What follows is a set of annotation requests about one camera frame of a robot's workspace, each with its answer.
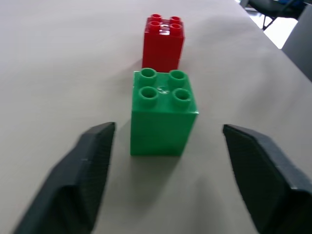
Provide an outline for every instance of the black gripper pad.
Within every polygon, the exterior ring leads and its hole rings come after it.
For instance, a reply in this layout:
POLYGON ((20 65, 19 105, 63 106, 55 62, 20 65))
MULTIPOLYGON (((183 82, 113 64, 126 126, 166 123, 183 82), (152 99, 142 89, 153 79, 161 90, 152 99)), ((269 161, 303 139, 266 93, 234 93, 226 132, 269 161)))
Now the black gripper pad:
POLYGON ((51 170, 14 234, 89 234, 109 168, 115 123, 95 126, 51 170))
POLYGON ((224 125, 234 176, 261 234, 312 234, 312 185, 267 136, 224 125))

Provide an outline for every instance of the white table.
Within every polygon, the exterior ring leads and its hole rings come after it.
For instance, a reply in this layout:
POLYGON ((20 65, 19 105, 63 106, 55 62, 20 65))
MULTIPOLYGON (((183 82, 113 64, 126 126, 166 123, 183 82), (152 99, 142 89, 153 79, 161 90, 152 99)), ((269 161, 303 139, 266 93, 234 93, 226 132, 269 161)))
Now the white table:
POLYGON ((91 126, 117 122, 95 234, 256 233, 221 128, 271 136, 312 177, 312 86, 233 0, 16 0, 0 8, 0 233, 91 126), (183 157, 129 155, 132 72, 152 13, 178 15, 200 115, 183 157))

